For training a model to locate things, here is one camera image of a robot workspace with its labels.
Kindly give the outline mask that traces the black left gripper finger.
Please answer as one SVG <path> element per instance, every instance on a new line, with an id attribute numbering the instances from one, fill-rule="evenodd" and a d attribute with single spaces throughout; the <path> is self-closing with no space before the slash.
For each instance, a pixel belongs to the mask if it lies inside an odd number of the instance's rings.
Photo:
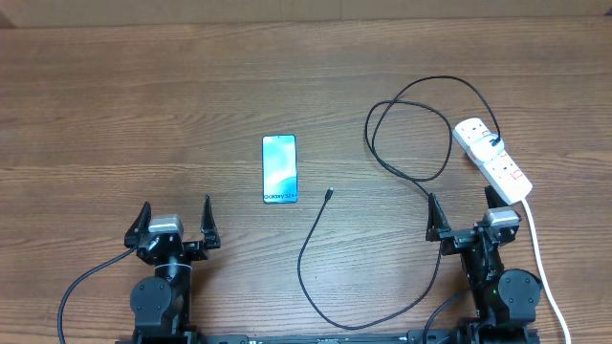
<path id="1" fill-rule="evenodd" d="M 148 229 L 148 224 L 151 218 L 150 202 L 145 202 L 142 209 L 133 224 L 128 228 L 126 236 L 142 235 Z"/>
<path id="2" fill-rule="evenodd" d="M 205 197 L 200 230 L 204 236 L 204 242 L 207 247 L 221 246 L 221 238 L 213 219 L 211 199 L 209 195 L 206 195 Z"/>

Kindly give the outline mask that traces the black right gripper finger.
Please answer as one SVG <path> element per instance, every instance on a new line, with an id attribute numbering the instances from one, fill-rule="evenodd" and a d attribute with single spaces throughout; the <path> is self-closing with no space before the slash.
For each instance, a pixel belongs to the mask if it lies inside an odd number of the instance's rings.
<path id="1" fill-rule="evenodd" d="M 485 187 L 485 195 L 488 208 L 505 207 L 508 205 L 491 185 Z"/>
<path id="2" fill-rule="evenodd" d="M 448 219 L 434 193 L 427 195 L 428 220 L 426 227 L 427 240 L 439 240 L 440 234 L 449 232 Z"/>

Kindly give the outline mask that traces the blue-screen Samsung Galaxy smartphone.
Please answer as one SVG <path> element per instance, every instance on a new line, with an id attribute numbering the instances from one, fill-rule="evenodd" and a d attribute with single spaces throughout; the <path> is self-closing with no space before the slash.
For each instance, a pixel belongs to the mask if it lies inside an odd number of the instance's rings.
<path id="1" fill-rule="evenodd" d="M 265 204 L 292 204 L 298 201 L 295 135 L 262 138 L 262 182 Z"/>

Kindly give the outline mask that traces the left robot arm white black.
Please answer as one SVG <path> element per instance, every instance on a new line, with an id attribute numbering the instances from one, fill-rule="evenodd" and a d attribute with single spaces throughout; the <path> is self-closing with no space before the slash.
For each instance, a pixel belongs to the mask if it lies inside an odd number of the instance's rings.
<path id="1" fill-rule="evenodd" d="M 124 235 L 124 245 L 154 268 L 130 294 L 135 315 L 133 343 L 203 343 L 204 336 L 191 323 L 192 264 L 205 261 L 221 246 L 211 201 L 205 198 L 200 225 L 203 238 L 184 241 L 184 227 L 176 214 L 153 216 L 150 203 Z"/>

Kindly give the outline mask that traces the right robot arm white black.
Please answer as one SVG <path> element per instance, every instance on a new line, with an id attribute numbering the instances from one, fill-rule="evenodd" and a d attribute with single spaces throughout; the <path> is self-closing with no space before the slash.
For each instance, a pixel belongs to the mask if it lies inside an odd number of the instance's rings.
<path id="1" fill-rule="evenodd" d="M 422 341 L 431 343 L 429 332 L 435 317 L 447 306 L 471 294 L 477 315 L 464 318 L 451 330 L 436 336 L 445 343 L 537 343 L 536 306 L 543 283 L 525 269 L 506 269 L 499 249 L 515 240 L 521 216 L 497 195 L 485 188 L 488 210 L 473 227 L 453 229 L 436 196 L 429 194 L 426 239 L 440 244 L 443 256 L 458 254 L 469 287 L 452 296 L 434 311 L 422 332 Z"/>

